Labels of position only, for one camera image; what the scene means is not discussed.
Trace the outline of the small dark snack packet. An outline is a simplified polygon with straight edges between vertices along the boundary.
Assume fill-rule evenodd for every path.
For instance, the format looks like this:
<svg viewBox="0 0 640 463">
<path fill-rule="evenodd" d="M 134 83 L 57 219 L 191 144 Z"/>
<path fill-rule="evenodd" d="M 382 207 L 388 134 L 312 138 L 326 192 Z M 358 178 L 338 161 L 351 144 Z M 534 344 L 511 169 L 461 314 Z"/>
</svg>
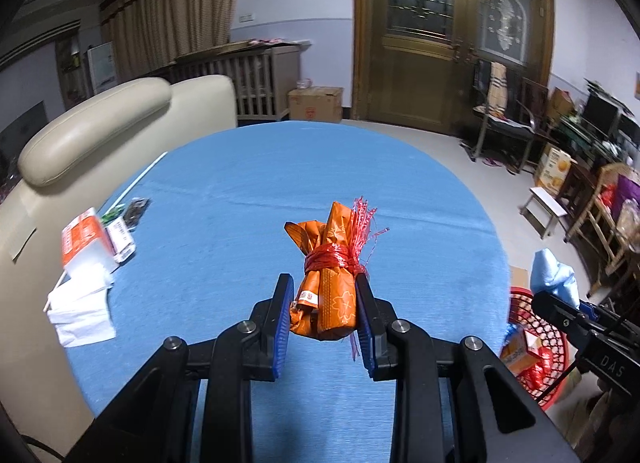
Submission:
<svg viewBox="0 0 640 463">
<path fill-rule="evenodd" d="M 151 200 L 148 198 L 133 198 L 130 201 L 124 214 L 122 214 L 122 220 L 129 231 L 137 228 L 150 203 Z"/>
</svg>

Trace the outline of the striped cloth on chair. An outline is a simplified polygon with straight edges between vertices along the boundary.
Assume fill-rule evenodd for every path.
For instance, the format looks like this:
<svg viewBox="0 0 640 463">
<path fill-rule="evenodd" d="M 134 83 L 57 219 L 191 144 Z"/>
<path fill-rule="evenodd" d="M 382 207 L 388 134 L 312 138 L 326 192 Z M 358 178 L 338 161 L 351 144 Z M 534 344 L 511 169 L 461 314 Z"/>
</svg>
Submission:
<svg viewBox="0 0 640 463">
<path fill-rule="evenodd" d="M 496 119 L 506 118 L 508 87 L 506 87 L 506 66 L 500 62 L 491 62 L 489 87 L 487 92 L 488 113 Z"/>
</svg>

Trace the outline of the light blue tissue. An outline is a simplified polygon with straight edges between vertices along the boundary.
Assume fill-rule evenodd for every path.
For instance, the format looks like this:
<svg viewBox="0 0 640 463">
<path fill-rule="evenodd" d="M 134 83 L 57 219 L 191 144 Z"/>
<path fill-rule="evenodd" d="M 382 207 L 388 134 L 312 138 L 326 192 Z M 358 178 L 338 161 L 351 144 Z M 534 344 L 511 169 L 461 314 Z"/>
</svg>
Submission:
<svg viewBox="0 0 640 463">
<path fill-rule="evenodd" d="M 575 309 L 580 299 L 574 269 L 556 259 L 550 249 L 540 249 L 534 255 L 530 290 L 534 295 L 549 293 Z"/>
</svg>

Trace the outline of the wooden radiator cover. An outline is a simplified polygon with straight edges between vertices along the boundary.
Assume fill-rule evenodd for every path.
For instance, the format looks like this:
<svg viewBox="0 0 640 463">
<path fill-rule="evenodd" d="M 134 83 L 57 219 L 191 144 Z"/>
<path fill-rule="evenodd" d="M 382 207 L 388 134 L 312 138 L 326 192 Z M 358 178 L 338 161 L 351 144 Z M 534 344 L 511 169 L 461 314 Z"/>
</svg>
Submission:
<svg viewBox="0 0 640 463">
<path fill-rule="evenodd" d="M 240 120 L 280 121 L 288 116 L 288 93 L 297 86 L 304 44 L 250 40 L 183 55 L 169 67 L 171 82 L 223 75 L 234 86 Z"/>
</svg>

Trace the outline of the black metal chair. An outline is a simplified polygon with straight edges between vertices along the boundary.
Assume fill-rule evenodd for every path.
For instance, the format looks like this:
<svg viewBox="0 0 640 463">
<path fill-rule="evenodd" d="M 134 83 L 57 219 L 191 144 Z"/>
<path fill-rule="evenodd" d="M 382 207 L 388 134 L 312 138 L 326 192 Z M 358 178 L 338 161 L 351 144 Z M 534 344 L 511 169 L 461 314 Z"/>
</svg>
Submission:
<svg viewBox="0 0 640 463">
<path fill-rule="evenodd" d="M 521 159 L 512 166 L 520 174 L 536 139 L 548 137 L 546 116 L 549 90 L 513 68 L 497 61 L 477 59 L 472 76 L 472 113 L 480 118 L 480 131 L 473 145 L 464 144 L 472 161 L 483 152 L 489 132 L 523 142 Z"/>
</svg>

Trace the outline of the orange snack box in basket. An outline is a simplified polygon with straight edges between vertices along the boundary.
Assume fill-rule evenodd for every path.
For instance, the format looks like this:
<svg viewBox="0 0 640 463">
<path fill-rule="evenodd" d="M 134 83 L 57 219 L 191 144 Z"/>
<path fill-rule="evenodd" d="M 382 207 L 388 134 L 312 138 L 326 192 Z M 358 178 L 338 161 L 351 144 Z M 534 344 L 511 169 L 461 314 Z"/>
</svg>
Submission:
<svg viewBox="0 0 640 463">
<path fill-rule="evenodd" d="M 518 329 L 502 347 L 500 359 L 515 376 L 537 365 L 542 359 L 542 342 L 539 336 Z"/>
</svg>

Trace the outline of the red plastic mesh basket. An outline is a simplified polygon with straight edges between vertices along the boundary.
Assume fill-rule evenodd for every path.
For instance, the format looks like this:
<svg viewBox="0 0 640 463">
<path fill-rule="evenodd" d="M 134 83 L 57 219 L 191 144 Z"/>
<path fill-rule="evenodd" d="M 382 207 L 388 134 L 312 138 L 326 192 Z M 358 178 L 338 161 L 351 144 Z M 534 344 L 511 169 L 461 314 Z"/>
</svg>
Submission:
<svg viewBox="0 0 640 463">
<path fill-rule="evenodd" d="M 547 410 L 562 389 L 542 395 L 570 365 L 565 335 L 533 312 L 533 293 L 511 287 L 506 337 L 500 359 L 542 409 Z"/>
</svg>

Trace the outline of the beige striped curtain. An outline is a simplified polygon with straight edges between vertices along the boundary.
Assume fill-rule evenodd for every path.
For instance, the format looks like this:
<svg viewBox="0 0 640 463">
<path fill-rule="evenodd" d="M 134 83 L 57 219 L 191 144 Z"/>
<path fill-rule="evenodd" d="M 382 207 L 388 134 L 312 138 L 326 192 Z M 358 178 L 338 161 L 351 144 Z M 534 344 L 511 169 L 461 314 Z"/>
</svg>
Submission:
<svg viewBox="0 0 640 463">
<path fill-rule="evenodd" d="M 126 82 L 229 41 L 237 0 L 105 0 L 101 32 Z"/>
</svg>

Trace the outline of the cream leather sofa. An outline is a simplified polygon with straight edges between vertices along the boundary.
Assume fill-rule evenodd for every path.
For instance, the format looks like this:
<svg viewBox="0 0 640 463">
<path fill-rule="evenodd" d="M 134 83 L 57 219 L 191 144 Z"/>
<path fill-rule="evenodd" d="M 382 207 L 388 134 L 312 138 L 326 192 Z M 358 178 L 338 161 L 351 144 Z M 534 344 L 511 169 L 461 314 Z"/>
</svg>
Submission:
<svg viewBox="0 0 640 463">
<path fill-rule="evenodd" d="M 92 421 L 43 313 L 62 273 L 61 231 L 160 153 L 235 127 L 234 87 L 215 74 L 120 84 L 59 116 L 23 149 L 1 204 L 1 410 L 66 454 Z"/>
</svg>

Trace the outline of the white crumpled paper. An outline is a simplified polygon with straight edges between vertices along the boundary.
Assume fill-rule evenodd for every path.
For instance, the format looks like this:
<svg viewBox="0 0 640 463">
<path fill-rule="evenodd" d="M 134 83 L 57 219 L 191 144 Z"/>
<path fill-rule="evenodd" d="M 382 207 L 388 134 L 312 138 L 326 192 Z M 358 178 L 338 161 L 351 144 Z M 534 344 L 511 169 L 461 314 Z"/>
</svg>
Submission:
<svg viewBox="0 0 640 463">
<path fill-rule="evenodd" d="M 64 348 L 81 347 L 115 339 L 116 330 L 108 309 L 113 278 L 67 278 L 47 296 L 43 313 L 53 325 Z"/>
</svg>

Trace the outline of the black monitor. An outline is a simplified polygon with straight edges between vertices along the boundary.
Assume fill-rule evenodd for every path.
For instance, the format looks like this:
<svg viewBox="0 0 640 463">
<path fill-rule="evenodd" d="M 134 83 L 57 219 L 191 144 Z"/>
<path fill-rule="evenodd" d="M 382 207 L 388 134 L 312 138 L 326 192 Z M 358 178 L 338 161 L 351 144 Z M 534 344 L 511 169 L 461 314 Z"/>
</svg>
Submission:
<svg viewBox="0 0 640 463">
<path fill-rule="evenodd" d="M 620 120 L 620 107 L 608 96 L 590 93 L 582 111 L 582 119 L 601 136 L 611 137 Z"/>
</svg>

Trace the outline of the flat cardboard on floor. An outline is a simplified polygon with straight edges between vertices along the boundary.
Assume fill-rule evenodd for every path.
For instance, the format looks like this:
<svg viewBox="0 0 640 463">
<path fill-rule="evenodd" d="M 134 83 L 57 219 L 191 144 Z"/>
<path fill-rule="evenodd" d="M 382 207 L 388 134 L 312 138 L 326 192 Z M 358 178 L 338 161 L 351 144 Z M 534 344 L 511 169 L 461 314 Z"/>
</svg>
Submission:
<svg viewBox="0 0 640 463">
<path fill-rule="evenodd" d="M 529 273 L 525 268 L 510 267 L 510 286 L 529 289 Z"/>
</svg>

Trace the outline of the blue tablecloth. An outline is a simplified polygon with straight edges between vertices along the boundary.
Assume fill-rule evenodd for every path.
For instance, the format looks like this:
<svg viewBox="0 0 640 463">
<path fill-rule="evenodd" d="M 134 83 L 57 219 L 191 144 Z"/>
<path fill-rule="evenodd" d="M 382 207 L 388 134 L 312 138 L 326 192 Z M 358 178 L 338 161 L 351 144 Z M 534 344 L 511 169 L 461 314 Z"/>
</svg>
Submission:
<svg viewBox="0 0 640 463">
<path fill-rule="evenodd" d="M 238 127 L 168 153 L 117 194 L 150 204 L 108 294 L 114 339 L 67 352 L 93 412 L 167 336 L 213 339 L 282 273 L 302 280 L 285 224 L 357 199 L 375 212 L 361 255 L 373 293 L 436 339 L 502 344 L 510 270 L 494 224 L 457 176 L 398 139 L 337 124 Z"/>
</svg>

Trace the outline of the red and white box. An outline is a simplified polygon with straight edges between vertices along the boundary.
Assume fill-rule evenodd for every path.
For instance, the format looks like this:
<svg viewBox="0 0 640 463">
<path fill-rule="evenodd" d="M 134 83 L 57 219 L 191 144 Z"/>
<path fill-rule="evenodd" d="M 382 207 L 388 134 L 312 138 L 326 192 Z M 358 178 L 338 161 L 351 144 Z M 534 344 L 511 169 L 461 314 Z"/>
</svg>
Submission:
<svg viewBox="0 0 640 463">
<path fill-rule="evenodd" d="M 62 265 L 70 278 L 109 275 L 118 267 L 110 237 L 95 208 L 79 214 L 62 229 L 61 246 Z"/>
</svg>

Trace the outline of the purple bag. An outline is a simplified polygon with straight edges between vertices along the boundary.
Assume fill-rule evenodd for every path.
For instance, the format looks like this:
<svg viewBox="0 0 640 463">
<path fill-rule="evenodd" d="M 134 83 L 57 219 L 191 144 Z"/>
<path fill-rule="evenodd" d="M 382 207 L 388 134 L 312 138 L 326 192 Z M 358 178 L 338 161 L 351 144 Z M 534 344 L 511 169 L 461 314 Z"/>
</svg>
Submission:
<svg viewBox="0 0 640 463">
<path fill-rule="evenodd" d="M 620 212 L 622 212 L 623 205 L 627 200 L 634 200 L 634 202 L 639 203 L 640 186 L 628 176 L 620 174 L 617 178 L 612 205 L 612 218 L 614 222 L 617 222 L 620 218 Z"/>
</svg>

